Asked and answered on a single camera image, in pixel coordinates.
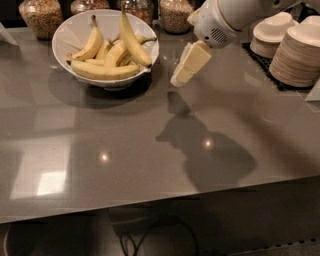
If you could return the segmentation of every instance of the stacked plates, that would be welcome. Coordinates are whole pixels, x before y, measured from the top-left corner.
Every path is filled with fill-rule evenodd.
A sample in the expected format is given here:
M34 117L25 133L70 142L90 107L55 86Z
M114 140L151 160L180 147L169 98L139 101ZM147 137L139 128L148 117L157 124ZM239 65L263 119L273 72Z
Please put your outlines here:
M277 80L291 86L314 85L320 76L320 25L305 22L289 28L269 71Z
M287 29L296 25L298 22L287 12L264 19L253 29L251 50L262 57L272 59Z

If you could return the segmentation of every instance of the white plate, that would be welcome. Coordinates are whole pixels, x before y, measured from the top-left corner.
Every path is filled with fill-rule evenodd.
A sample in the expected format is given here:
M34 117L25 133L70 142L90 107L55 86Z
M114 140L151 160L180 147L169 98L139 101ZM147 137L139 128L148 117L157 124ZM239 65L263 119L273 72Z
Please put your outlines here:
M299 23L293 20L291 14L281 12L266 18L257 24L253 30L254 36L267 43L280 43L287 29Z
M314 47L320 47L320 26L315 24L300 24L288 29L288 34L297 41L311 45Z
M92 80L76 74L67 64L67 54L78 51L85 45L91 32L91 16L95 15L98 26L102 32L104 39L114 38L119 33L119 17L120 11L117 10L91 10L70 17L65 20L56 30L52 39L52 51L59 64L80 82L103 87L107 90L122 90L130 86L136 79L151 72L150 68L141 68L141 71L130 78L122 80ZM156 37L153 29L143 20L127 14L133 31L147 37ZM159 56L159 42L147 42L143 45L146 52L152 59L154 64Z

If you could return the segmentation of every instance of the kitchen counter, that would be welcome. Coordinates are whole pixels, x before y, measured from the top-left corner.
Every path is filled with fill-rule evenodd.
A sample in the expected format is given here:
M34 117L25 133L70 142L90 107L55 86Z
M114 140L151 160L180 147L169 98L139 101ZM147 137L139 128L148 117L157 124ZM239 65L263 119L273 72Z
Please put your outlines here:
M157 25L152 74L119 92L82 84L28 28L0 42L0 223L320 174L320 103L279 91L241 48L169 83L192 33Z

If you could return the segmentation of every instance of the banana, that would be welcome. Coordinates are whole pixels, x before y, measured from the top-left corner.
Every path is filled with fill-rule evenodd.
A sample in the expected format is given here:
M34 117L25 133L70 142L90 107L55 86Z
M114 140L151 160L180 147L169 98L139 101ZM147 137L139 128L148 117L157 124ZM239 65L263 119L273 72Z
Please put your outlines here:
M152 66L152 60L138 42L133 32L132 26L125 12L125 4L125 1L121 2L121 14L119 21L120 39L123 40L125 46L139 64L150 68Z
M114 46L114 42L120 39L120 35L117 35L113 40L107 39L103 44L101 44L100 49L95 57L97 60L104 60L107 53Z
M128 53L119 61L118 67L129 65L130 62L132 62L132 56Z
M89 38L85 46L72 55L72 59L83 61L85 59L92 59L100 49L103 43L102 34L98 27L96 16L91 16L93 27L91 29Z
M103 66L104 65L104 60L98 60L98 59L86 59L85 62L98 65L98 66Z
M156 41L156 37L146 37L140 34L135 35L136 40L140 45L145 44L146 42ZM123 40L120 40L119 43L115 44L111 50L107 53L104 59L105 67L117 67L121 66L122 59L130 54L128 48Z
M75 73L93 80L120 80L134 76L140 71L135 64L106 69L103 66L72 59L72 57L69 57L68 63Z

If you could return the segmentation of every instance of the cereal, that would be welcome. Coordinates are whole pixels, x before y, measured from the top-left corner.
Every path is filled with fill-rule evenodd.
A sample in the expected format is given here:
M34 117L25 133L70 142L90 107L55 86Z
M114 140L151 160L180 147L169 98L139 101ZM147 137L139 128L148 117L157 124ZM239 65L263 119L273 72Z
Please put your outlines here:
M146 8L126 8L126 12L134 16L137 16L139 19L143 20L150 27L152 26L153 21L153 12L150 12L150 9Z
M42 40L51 40L63 22L57 0L25 0L19 5L19 12L33 34Z
M154 4L152 0L118 0L118 9L121 1L125 1L125 11L143 20L150 27L154 16Z
M173 34L188 32L190 24L187 21L194 7L188 0L161 0L160 17L164 30Z
M94 9L110 9L110 4L107 0L75 0L71 4L73 15Z

